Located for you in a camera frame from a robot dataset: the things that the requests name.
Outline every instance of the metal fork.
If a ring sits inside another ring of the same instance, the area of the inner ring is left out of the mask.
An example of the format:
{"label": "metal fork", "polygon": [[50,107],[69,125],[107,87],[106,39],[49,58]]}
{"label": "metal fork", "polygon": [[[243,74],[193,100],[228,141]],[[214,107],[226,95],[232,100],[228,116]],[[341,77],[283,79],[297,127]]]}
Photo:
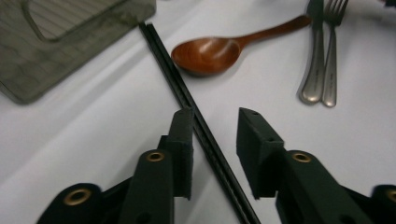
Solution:
{"label": "metal fork", "polygon": [[335,27],[341,24],[348,0],[330,0],[324,11],[324,20],[330,27],[329,48],[325,64],[322,103],[334,107],[337,101],[337,44]]}

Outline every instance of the knife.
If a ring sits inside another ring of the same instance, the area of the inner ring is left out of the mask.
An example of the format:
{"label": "knife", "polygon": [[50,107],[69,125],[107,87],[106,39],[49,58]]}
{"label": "knife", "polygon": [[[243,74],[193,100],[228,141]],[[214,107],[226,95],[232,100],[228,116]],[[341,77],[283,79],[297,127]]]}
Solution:
{"label": "knife", "polygon": [[300,99],[304,103],[315,104],[320,101],[324,86],[323,0],[310,0],[306,13],[312,19],[313,48]]}

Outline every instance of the white tablecloth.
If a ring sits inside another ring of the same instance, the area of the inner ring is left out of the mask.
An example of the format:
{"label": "white tablecloth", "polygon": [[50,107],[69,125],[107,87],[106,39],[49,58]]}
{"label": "white tablecloth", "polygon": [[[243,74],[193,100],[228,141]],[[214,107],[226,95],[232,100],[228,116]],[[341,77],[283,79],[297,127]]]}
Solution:
{"label": "white tablecloth", "polygon": [[[305,0],[159,0],[152,22],[167,50],[206,35],[242,35],[305,12]],[[324,26],[325,41],[328,27]],[[236,156],[239,107],[261,113],[286,142],[318,157],[338,182],[369,196],[396,184],[396,9],[350,0],[338,41],[338,104],[304,105],[297,90],[311,51],[309,27],[252,44],[225,73],[180,71],[262,223],[280,223],[274,199],[255,201]],[[37,102],[0,95],[0,223],[36,223],[61,190],[109,189],[156,148],[179,105],[138,29]],[[238,223],[194,137],[190,201],[176,223]]]}

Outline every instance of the metal ring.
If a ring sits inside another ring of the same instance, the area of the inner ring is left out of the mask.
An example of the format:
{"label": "metal ring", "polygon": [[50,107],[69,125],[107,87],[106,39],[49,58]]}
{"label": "metal ring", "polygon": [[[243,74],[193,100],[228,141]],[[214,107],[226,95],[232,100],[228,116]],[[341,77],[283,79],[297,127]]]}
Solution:
{"label": "metal ring", "polygon": [[161,161],[165,158],[165,155],[161,152],[151,152],[147,156],[148,161]]}
{"label": "metal ring", "polygon": [[75,189],[64,198],[64,203],[70,206],[84,203],[91,197],[91,191],[88,189]]}
{"label": "metal ring", "polygon": [[388,198],[390,198],[391,201],[396,203],[396,189],[388,189],[387,190],[387,195],[388,195]]}
{"label": "metal ring", "polygon": [[299,161],[299,162],[311,162],[312,161],[312,159],[309,156],[305,155],[304,153],[300,153],[300,152],[294,153],[292,155],[292,157],[296,161]]}

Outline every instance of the black chopstick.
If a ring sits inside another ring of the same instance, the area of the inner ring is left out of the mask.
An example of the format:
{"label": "black chopstick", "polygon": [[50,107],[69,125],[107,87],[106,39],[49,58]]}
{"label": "black chopstick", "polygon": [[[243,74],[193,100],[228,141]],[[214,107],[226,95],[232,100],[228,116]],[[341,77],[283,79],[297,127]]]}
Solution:
{"label": "black chopstick", "polygon": [[197,138],[240,222],[244,224],[260,223],[154,26],[141,23],[139,28],[181,107],[193,108],[195,115],[194,130]]}

